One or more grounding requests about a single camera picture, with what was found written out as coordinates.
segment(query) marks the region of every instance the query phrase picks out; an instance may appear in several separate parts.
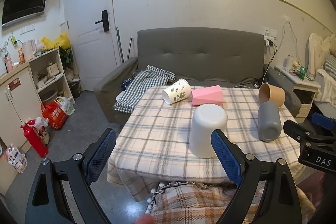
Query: checkered cloth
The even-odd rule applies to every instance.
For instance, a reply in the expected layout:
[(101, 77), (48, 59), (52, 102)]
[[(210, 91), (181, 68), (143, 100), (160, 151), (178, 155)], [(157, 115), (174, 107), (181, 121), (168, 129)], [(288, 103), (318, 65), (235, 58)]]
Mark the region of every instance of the checkered cloth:
[(174, 80), (174, 73), (148, 65), (146, 70), (142, 70), (130, 83), (124, 94), (115, 103), (114, 109), (132, 113), (147, 89), (157, 85), (166, 85)]
[[(200, 159), (189, 150), (193, 111), (191, 98), (167, 105), (166, 86), (148, 89), (122, 129), (109, 158), (108, 181), (125, 185), (135, 201), (143, 200), (160, 181), (227, 182), (218, 158)], [(299, 143), (283, 131), (265, 143), (258, 138), (258, 90), (222, 88), (223, 108), (228, 115), (225, 135), (259, 160), (284, 158), (296, 180), (304, 170), (297, 159)], [(281, 124), (294, 118), (285, 106), (279, 108)]]
[[(265, 182), (259, 182), (252, 204), (242, 224), (253, 221), (257, 212)], [(314, 205), (299, 188), (296, 188), (306, 224), (315, 213)], [(155, 224), (207, 224), (216, 223), (232, 200), (236, 187), (210, 187), (201, 189), (193, 185), (167, 188), (155, 197), (156, 205), (151, 216)]]

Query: red shopping bag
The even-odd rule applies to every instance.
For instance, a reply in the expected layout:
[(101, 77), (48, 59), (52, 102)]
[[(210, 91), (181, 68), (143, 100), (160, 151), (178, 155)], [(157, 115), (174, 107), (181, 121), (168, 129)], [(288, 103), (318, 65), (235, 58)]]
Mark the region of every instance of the red shopping bag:
[(52, 101), (49, 105), (41, 104), (42, 116), (49, 119), (49, 124), (54, 129), (60, 129), (68, 118), (67, 114), (61, 109), (61, 107)]

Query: textured blue pad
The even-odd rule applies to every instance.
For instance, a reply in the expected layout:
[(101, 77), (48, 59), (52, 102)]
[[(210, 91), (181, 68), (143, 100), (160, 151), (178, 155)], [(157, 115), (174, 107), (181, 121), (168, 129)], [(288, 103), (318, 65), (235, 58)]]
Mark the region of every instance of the textured blue pad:
[(216, 131), (211, 134), (211, 145), (229, 180), (240, 186), (243, 181), (240, 164)]
[(311, 121), (317, 125), (319, 125), (320, 127), (323, 127), (327, 130), (331, 130), (334, 128), (334, 122), (332, 119), (326, 117), (326, 116), (323, 116), (319, 113), (314, 113), (312, 116), (311, 116)]
[(108, 161), (114, 146), (116, 145), (117, 135), (113, 129), (106, 136), (105, 140), (97, 149), (95, 155), (88, 163), (87, 175), (85, 181), (88, 185), (98, 180), (101, 172), (103, 171), (106, 162)]

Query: white headboard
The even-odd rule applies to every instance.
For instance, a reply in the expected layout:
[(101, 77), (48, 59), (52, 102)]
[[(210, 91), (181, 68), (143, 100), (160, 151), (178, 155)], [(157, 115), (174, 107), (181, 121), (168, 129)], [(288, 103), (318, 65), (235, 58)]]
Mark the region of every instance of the white headboard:
[(314, 75), (318, 69), (323, 68), (324, 61), (330, 55), (330, 46), (332, 41), (336, 41), (334, 34), (323, 40), (322, 37), (316, 33), (309, 36), (308, 51), (309, 51), (309, 64), (308, 72)]

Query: floor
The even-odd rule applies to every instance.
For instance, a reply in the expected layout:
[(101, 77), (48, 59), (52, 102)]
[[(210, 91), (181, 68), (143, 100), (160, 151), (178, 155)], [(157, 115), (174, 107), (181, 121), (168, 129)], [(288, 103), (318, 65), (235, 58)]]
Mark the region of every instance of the floor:
[[(84, 91), (76, 99), (75, 112), (64, 126), (50, 132), (48, 158), (52, 161), (69, 159), (78, 152), (84, 152), (90, 143), (96, 142), (108, 127), (120, 132), (117, 124), (109, 123), (105, 118), (93, 92)], [(22, 174), (18, 174), (8, 189), (5, 200), (9, 211), (18, 224), (24, 224), (26, 205), (41, 158), (31, 148), (26, 153), (28, 165)], [(111, 223), (131, 224), (146, 210), (147, 201), (135, 202), (126, 188), (110, 184), (106, 180), (107, 165), (98, 181), (91, 184), (91, 189)], [(77, 224), (84, 224), (74, 202), (68, 182), (64, 190), (73, 217)]]

